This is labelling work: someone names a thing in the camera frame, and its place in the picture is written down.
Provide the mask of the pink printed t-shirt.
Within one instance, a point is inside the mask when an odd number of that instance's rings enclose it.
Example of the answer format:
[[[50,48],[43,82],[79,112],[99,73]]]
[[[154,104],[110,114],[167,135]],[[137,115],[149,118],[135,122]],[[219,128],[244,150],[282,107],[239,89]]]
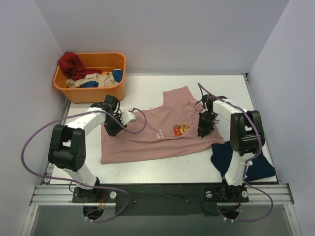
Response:
[[[126,163],[184,156],[223,144],[217,128],[205,137],[198,135],[201,105],[188,87],[163,93],[163,105],[135,112],[135,122],[110,137],[101,129],[101,164]]]

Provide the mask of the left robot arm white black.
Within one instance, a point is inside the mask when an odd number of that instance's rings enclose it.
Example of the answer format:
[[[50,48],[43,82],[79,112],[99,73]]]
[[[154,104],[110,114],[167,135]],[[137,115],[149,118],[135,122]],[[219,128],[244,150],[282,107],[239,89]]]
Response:
[[[116,136],[126,127],[121,116],[120,101],[107,95],[103,102],[92,104],[87,115],[53,128],[48,152],[49,163],[67,172],[77,186],[84,189],[83,195],[91,203],[101,198],[101,190],[96,187],[99,179],[85,164],[86,136],[101,124],[109,136]]]

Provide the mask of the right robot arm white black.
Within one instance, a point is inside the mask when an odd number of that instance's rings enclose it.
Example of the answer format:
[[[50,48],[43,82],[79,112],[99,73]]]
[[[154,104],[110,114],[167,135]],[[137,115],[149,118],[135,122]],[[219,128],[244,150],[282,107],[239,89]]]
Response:
[[[260,113],[244,110],[232,104],[225,96],[206,94],[201,98],[203,112],[199,113],[198,136],[203,138],[214,131],[215,120],[221,116],[229,123],[232,159],[220,188],[220,197],[231,201],[237,196],[235,186],[245,183],[246,172],[252,160],[258,157],[265,143]]]

